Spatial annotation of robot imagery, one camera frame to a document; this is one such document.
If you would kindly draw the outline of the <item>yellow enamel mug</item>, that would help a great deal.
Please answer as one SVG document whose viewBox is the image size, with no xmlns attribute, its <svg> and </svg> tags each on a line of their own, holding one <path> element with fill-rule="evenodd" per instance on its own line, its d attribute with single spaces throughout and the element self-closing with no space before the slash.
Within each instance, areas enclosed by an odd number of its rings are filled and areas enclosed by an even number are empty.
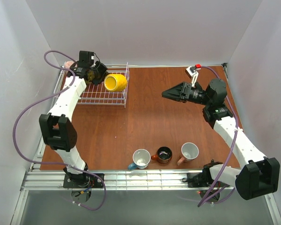
<svg viewBox="0 0 281 225">
<path fill-rule="evenodd" d="M 104 79 L 104 86 L 109 92 L 123 91 L 127 87 L 127 79 L 122 74 L 109 74 Z"/>
</svg>

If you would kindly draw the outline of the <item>pink faceted mug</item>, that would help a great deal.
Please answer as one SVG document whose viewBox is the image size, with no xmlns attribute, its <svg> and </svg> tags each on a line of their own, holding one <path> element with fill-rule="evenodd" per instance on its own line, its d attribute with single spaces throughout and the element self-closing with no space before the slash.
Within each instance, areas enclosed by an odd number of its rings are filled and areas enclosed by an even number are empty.
<svg viewBox="0 0 281 225">
<path fill-rule="evenodd" d="M 64 64 L 64 68 L 68 68 L 69 69 L 73 64 L 74 64 L 74 61 L 67 61 Z"/>
</svg>

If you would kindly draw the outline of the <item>beige speckled round mug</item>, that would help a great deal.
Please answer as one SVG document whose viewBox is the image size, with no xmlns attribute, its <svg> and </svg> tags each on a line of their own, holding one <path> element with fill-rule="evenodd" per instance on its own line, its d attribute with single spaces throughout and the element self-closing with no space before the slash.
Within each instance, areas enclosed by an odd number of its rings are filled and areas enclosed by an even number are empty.
<svg viewBox="0 0 281 225">
<path fill-rule="evenodd" d="M 95 72 L 93 71 L 88 71 L 85 76 L 84 76 L 84 79 L 85 79 L 85 82 L 86 84 L 89 84 L 92 82 L 92 80 L 96 77 L 96 74 Z"/>
</svg>

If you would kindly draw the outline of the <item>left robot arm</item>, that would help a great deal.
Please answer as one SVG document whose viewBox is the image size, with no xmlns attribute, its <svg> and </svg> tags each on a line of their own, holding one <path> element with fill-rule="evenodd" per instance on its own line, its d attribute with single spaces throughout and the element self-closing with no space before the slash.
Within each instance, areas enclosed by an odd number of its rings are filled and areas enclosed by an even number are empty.
<svg viewBox="0 0 281 225">
<path fill-rule="evenodd" d="M 44 143 L 54 150 L 65 164 L 64 172 L 79 187 L 90 183 L 88 166 L 82 160 L 77 147 L 77 132 L 72 115 L 87 84 L 98 85 L 107 76 L 107 67 L 94 52 L 80 51 L 77 61 L 64 66 L 65 82 L 57 101 L 47 114 L 39 117 Z"/>
</svg>

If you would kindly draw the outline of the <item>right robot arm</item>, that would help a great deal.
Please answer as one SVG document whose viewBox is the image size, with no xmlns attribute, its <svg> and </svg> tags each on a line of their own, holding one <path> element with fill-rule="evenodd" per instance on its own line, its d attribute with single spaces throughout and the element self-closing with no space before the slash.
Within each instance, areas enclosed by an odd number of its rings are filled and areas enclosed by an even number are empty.
<svg viewBox="0 0 281 225">
<path fill-rule="evenodd" d="M 163 98 L 204 105 L 205 121 L 230 147 L 240 165 L 240 169 L 235 169 L 211 161 L 204 165 L 201 173 L 187 179 L 188 185 L 207 186 L 216 180 L 234 187 L 245 200 L 276 192 L 280 163 L 274 157 L 265 156 L 244 134 L 224 103 L 226 96 L 226 83 L 219 78 L 212 79 L 205 90 L 198 83 L 182 82 L 162 92 Z"/>
</svg>

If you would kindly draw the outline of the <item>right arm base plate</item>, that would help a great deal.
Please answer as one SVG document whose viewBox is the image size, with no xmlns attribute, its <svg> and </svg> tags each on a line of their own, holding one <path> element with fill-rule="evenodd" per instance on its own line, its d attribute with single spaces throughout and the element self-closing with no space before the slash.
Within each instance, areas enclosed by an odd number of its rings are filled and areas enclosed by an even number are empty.
<svg viewBox="0 0 281 225">
<path fill-rule="evenodd" d="M 211 187 L 214 180 L 210 175 L 207 175 L 204 172 L 201 173 L 192 173 L 188 172 L 186 177 L 182 179 L 183 183 L 187 183 L 189 188 L 199 188 L 199 187 Z"/>
</svg>

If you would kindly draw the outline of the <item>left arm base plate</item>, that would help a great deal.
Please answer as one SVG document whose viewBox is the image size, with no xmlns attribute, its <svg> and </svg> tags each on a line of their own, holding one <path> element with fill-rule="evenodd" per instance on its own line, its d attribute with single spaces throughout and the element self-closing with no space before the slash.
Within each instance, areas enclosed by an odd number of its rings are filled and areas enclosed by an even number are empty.
<svg viewBox="0 0 281 225">
<path fill-rule="evenodd" d="M 96 176 L 81 174 L 66 174 L 63 188 L 103 188 L 102 181 Z"/>
</svg>

